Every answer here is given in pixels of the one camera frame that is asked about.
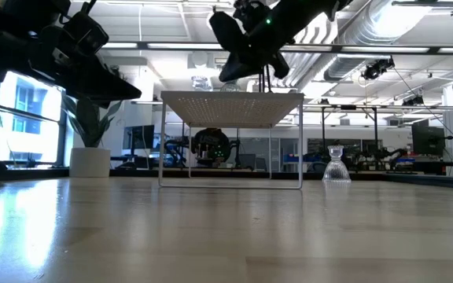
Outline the black background robot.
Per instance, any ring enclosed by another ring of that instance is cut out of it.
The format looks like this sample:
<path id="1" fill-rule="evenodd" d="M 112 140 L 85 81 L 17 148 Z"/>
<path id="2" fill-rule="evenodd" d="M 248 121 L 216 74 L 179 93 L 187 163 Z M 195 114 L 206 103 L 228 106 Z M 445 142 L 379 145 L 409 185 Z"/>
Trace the black background robot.
<path id="1" fill-rule="evenodd" d="M 387 148 L 362 151 L 353 157 L 353 170 L 358 171 L 381 171 L 393 170 L 397 160 L 406 155 L 406 149 L 395 149 L 389 151 Z"/>
<path id="2" fill-rule="evenodd" d="M 235 153 L 235 167 L 240 167 L 238 150 L 241 146 L 239 139 L 230 140 L 220 128 L 205 128 L 199 130 L 194 136 L 168 140 L 164 143 L 164 151 L 171 155 L 171 166 L 184 168 L 187 158 L 184 150 L 196 158 L 199 165 L 205 167 L 218 167 L 230 158 L 232 150 Z"/>

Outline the silver ventilation duct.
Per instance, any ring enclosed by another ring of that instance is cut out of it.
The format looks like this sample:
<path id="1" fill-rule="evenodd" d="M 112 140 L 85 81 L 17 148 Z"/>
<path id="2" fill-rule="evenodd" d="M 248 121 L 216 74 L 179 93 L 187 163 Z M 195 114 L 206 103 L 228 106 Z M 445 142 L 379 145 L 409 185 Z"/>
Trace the silver ventilation duct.
<path id="1" fill-rule="evenodd" d="M 394 0 L 368 0 L 343 31 L 333 38 L 334 43 L 344 45 L 389 45 L 414 26 L 408 19 L 408 8 L 394 6 Z M 286 80 L 297 86 L 312 79 L 337 81 L 349 75 L 363 62 L 362 58 L 347 58 L 344 54 L 296 54 L 302 62 Z"/>

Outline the clear ribbed glass candle holder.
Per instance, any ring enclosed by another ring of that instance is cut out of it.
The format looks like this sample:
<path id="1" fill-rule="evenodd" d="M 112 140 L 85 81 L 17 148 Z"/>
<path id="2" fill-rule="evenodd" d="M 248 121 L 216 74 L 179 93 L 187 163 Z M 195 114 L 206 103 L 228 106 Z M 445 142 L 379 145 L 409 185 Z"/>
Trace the clear ribbed glass candle holder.
<path id="1" fill-rule="evenodd" d="M 348 169 L 341 160 L 343 156 L 343 145 L 328 146 L 330 161 L 326 165 L 322 180 L 324 182 L 351 182 Z"/>
<path id="2" fill-rule="evenodd" d="M 194 75 L 191 77 L 192 87 L 195 91 L 209 92 L 213 90 L 211 79 L 207 76 Z"/>

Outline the snake plant in white pot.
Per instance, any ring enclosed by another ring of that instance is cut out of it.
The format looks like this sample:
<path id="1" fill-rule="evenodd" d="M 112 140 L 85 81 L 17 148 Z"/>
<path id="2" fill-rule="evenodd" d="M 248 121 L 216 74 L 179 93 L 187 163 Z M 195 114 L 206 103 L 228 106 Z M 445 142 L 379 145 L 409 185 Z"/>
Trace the snake plant in white pot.
<path id="1" fill-rule="evenodd" d="M 80 136 L 83 147 L 73 147 L 70 153 L 69 176 L 72 178 L 107 178 L 110 170 L 110 150 L 100 148 L 105 132 L 122 105 L 122 101 L 108 104 L 101 116 L 100 107 L 88 98 L 73 100 L 62 95 L 62 109 L 72 129 Z"/>

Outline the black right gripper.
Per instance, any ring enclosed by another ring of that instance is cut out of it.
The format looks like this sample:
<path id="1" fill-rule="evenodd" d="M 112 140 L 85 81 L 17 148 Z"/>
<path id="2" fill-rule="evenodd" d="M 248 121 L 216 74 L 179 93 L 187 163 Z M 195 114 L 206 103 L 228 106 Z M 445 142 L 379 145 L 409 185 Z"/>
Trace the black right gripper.
<path id="1" fill-rule="evenodd" d="M 250 32 L 244 30 L 240 20 L 223 11 L 214 12 L 209 23 L 218 44 L 229 52 L 219 73 L 222 83 L 258 74 L 267 57 L 271 57 L 269 65 L 275 78 L 284 79 L 289 74 L 289 66 L 278 50 L 290 42 L 290 33 L 270 12 Z"/>

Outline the white perforated metal shelf riser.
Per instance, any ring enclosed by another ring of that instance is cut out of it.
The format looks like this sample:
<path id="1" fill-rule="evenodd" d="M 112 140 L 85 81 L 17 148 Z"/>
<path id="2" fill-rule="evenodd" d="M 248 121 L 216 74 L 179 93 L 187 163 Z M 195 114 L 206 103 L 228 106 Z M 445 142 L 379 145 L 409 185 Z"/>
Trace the white perforated metal shelf riser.
<path id="1" fill-rule="evenodd" d="M 161 93 L 162 113 L 160 134 L 165 134 L 167 109 L 170 108 L 190 129 L 232 128 L 272 129 L 295 108 L 298 110 L 298 176 L 294 186 L 254 186 L 247 182 L 234 183 L 225 178 L 171 184 L 164 182 L 164 146 L 160 146 L 158 185 L 161 188 L 194 189 L 281 189 L 300 190 L 303 187 L 303 110 L 304 95 L 300 93 L 196 92 L 164 91 Z"/>

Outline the black aluminium table frame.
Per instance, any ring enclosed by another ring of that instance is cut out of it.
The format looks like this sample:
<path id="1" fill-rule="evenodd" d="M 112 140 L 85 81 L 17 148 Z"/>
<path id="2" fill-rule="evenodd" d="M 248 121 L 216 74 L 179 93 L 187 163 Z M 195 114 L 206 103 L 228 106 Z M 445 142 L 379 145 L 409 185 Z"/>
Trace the black aluminium table frame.
<path id="1" fill-rule="evenodd" d="M 453 188 L 453 177 L 436 175 L 400 174 L 350 174 L 350 182 L 335 182 L 333 186 L 350 186 L 356 182 L 399 182 L 420 186 Z M 133 187 L 148 188 L 198 188 L 198 189 L 279 189 L 301 190 L 311 182 L 321 182 L 322 175 L 316 173 L 263 173 L 251 171 L 165 171 L 158 178 L 157 171 L 111 170 L 107 177 L 71 177 L 68 169 L 28 169 L 0 171 L 0 186 L 9 182 L 36 182 L 62 179 L 78 186 L 108 186 L 127 183 Z"/>

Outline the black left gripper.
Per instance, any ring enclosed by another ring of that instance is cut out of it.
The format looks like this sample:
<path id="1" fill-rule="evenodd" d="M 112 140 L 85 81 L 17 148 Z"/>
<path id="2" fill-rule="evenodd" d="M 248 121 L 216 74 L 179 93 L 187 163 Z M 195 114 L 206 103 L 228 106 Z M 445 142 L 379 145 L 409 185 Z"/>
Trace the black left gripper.
<path id="1" fill-rule="evenodd" d="M 140 97 L 142 92 L 95 54 L 80 53 L 63 26 L 49 25 L 31 44 L 31 68 L 66 89 L 67 95 L 100 107 Z"/>

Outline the overhead light bar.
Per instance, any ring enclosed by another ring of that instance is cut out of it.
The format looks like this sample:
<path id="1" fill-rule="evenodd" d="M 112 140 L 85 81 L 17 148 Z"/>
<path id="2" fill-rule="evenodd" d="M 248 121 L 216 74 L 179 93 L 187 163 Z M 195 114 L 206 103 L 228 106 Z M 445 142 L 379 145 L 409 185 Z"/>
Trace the overhead light bar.
<path id="1" fill-rule="evenodd" d="M 109 42 L 105 50 L 154 50 L 154 51 L 223 51 L 214 42 Z M 453 46 L 357 46 L 338 44 L 292 44 L 280 49 L 283 53 L 342 53 L 342 54 L 397 54 L 453 56 Z"/>

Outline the black computer monitor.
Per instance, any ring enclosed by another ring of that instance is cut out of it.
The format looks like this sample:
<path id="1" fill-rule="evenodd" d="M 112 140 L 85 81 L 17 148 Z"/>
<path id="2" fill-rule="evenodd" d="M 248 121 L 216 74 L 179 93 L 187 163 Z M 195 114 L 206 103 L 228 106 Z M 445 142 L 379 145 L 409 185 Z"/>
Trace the black computer monitor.
<path id="1" fill-rule="evenodd" d="M 443 156 L 445 148 L 444 129 L 430 127 L 427 122 L 411 125 L 412 145 L 419 155 Z"/>
<path id="2" fill-rule="evenodd" d="M 154 125 L 125 127 L 123 149 L 152 149 Z"/>

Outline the green ribbed glass candle holder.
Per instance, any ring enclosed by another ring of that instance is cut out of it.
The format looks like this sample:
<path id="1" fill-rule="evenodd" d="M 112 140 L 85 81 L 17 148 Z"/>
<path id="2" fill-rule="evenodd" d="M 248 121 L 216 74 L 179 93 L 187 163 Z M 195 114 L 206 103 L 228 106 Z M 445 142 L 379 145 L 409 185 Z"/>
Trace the green ribbed glass candle holder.
<path id="1" fill-rule="evenodd" d="M 238 84 L 238 81 L 235 79 L 235 80 L 231 80 L 231 81 L 224 83 L 222 85 L 222 87 L 220 88 L 220 91 L 221 92 L 240 92 L 241 87 Z"/>

